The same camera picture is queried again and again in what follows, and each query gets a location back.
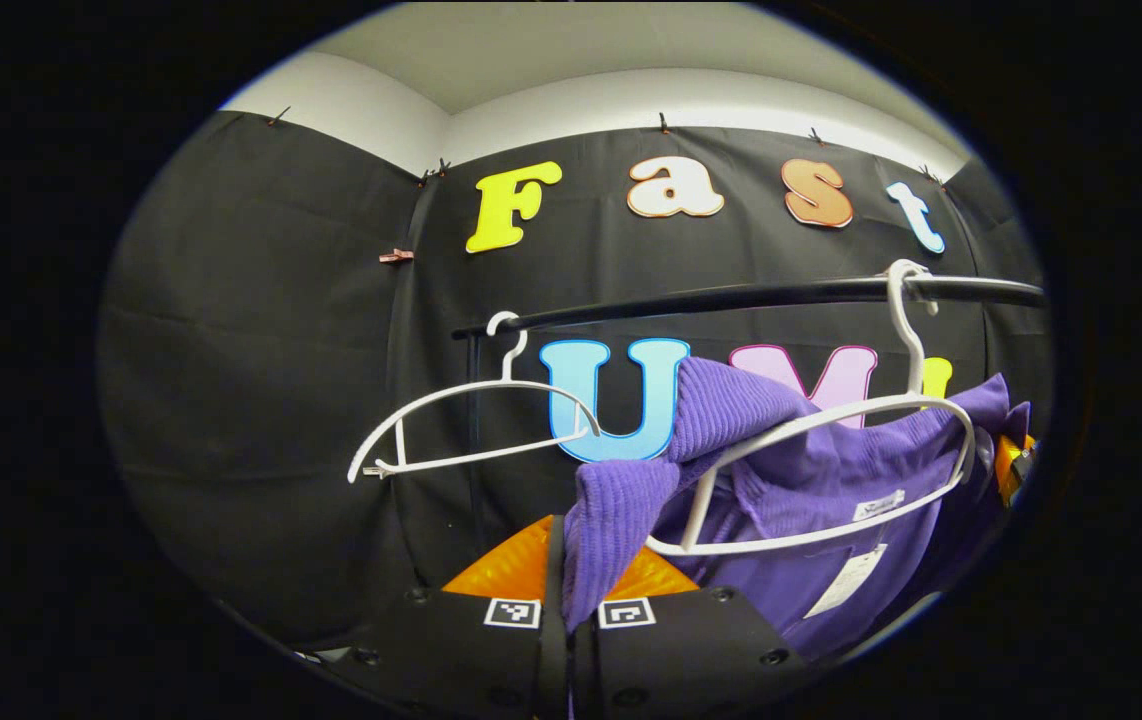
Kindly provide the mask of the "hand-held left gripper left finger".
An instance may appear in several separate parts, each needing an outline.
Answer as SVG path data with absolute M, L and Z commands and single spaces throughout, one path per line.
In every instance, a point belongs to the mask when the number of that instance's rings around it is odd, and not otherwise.
M 325 669 L 412 719 L 566 719 L 563 519 L 534 530 L 542 543 L 516 537 L 540 587 L 530 600 L 412 587 Z

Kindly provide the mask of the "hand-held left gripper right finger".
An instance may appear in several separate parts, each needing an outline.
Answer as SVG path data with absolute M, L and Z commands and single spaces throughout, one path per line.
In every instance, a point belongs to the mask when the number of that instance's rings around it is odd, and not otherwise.
M 644 547 L 572 635 L 571 719 L 735 719 L 814 669 L 730 585 L 695 587 Z

